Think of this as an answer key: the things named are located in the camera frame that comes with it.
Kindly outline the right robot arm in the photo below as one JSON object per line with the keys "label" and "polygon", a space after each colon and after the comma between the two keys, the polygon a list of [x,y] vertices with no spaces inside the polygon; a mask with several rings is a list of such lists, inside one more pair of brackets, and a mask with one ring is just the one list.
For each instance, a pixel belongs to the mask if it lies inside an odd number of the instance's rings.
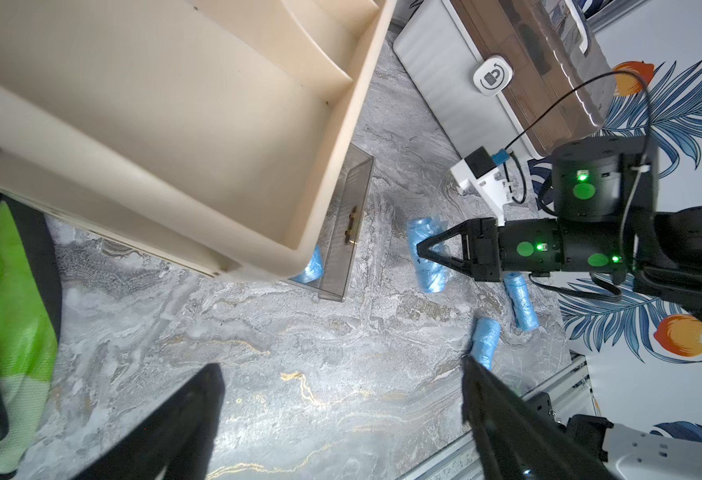
{"label": "right robot arm", "polygon": [[503,274],[553,272],[609,275],[602,293],[617,302],[618,285],[677,304],[702,322],[702,206],[656,209],[657,143],[646,137],[591,137],[557,147],[544,182],[554,208],[546,218],[466,220],[420,241],[419,257],[477,282]]}

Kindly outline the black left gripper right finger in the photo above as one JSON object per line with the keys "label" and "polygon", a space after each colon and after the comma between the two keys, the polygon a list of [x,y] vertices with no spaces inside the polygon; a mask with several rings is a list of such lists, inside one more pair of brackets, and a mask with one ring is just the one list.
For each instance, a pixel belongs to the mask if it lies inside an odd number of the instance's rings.
{"label": "black left gripper right finger", "polygon": [[487,479],[611,479],[613,475],[544,419],[492,372],[462,359],[462,416]]}

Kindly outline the blue bag roll two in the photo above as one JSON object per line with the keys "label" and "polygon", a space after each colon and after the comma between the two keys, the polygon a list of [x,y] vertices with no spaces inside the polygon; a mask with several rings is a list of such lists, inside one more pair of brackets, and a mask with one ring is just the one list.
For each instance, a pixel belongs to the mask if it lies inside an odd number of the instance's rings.
{"label": "blue bag roll two", "polygon": [[492,369],[500,334],[501,326],[496,320],[483,317],[474,324],[469,355],[487,370]]}

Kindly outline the transparent bottom drawer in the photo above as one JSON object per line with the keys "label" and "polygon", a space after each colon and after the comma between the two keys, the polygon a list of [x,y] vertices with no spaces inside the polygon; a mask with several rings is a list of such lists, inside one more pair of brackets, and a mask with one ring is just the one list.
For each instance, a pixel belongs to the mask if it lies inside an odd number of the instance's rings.
{"label": "transparent bottom drawer", "polygon": [[354,144],[349,146],[316,244],[321,247],[324,275],[309,284],[290,278],[290,284],[308,289],[323,300],[345,299],[374,166],[372,155]]}

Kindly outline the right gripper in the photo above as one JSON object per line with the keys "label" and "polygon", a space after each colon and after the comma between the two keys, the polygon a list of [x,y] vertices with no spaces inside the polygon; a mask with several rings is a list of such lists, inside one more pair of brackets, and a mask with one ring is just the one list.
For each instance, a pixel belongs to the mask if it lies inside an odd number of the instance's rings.
{"label": "right gripper", "polygon": [[[459,239],[459,255],[447,243]],[[480,282],[499,282],[506,273],[601,273],[622,283],[627,267],[618,248],[614,223],[581,223],[555,219],[467,220],[432,235],[416,246],[422,259]]]}

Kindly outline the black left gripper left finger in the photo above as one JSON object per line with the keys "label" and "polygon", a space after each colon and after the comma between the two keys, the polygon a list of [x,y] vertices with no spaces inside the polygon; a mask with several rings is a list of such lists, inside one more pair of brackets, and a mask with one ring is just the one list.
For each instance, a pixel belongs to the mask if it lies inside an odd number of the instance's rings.
{"label": "black left gripper left finger", "polygon": [[78,479],[203,479],[220,422],[225,384],[205,365]]}

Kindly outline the blue bag roll one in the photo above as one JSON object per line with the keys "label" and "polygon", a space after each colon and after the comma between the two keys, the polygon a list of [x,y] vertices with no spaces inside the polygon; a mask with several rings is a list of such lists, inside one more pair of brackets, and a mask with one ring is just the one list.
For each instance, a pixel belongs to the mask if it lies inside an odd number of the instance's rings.
{"label": "blue bag roll one", "polygon": [[320,279],[324,275],[324,266],[322,260],[321,247],[317,245],[314,248],[309,263],[303,271],[292,278],[293,281],[301,284],[309,284]]}

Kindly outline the blue bag roll five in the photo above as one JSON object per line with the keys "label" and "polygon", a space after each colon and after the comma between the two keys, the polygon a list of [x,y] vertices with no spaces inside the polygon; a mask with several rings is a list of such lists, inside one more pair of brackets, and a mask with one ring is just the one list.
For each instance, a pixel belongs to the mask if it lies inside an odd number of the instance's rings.
{"label": "blue bag roll five", "polygon": [[520,272],[508,272],[503,276],[503,283],[512,303],[517,327],[523,332],[536,330],[539,320],[525,277]]}

